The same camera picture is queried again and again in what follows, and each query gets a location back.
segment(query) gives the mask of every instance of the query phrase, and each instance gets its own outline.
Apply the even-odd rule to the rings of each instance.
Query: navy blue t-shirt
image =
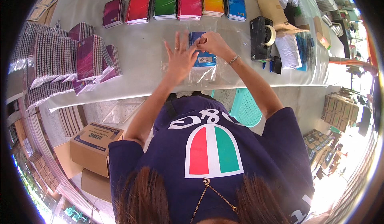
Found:
[[[177,117],[170,118],[163,107],[146,153],[134,141],[109,144],[112,200],[119,181],[148,166],[164,179],[172,222],[189,223],[205,188],[203,177],[237,206],[236,190],[246,174],[277,184],[280,208],[291,214],[292,223],[304,220],[314,188],[304,140],[290,107],[268,118],[260,136],[230,117],[220,102],[190,96],[173,100],[172,106]],[[238,221],[232,208],[208,188],[194,223],[210,217]]]

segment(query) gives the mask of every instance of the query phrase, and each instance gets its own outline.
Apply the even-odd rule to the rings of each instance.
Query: shirt logo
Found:
[[[215,178],[244,173],[233,134],[217,124],[204,124],[190,134],[185,150],[185,178]]]

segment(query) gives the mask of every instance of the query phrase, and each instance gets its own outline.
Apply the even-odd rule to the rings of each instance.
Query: brown hair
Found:
[[[244,176],[243,185],[236,194],[240,224],[289,224],[288,216],[275,199],[276,194],[262,178]],[[128,177],[117,200],[116,221],[119,224],[171,223],[163,178],[149,167]]]

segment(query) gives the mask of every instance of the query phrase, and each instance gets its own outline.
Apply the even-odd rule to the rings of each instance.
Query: silver bracelet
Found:
[[[228,65],[232,65],[232,63],[237,59],[239,58],[240,56],[239,55],[236,55],[229,63]]]

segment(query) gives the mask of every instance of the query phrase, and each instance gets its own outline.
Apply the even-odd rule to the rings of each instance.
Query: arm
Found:
[[[198,52],[194,53],[199,43],[199,39],[186,50],[188,32],[184,32],[184,37],[180,42],[180,33],[175,35],[175,52],[169,44],[164,44],[168,53],[169,68],[153,94],[143,103],[137,115],[133,118],[128,130],[124,134],[124,140],[135,141],[144,147],[151,127],[164,105],[169,93],[189,74],[197,59]]]
[[[220,34],[212,31],[202,35],[198,48],[223,58],[227,63],[236,56],[236,53],[229,48]],[[231,67],[242,79],[266,119],[283,108],[283,104],[269,84],[241,58],[237,58]]]

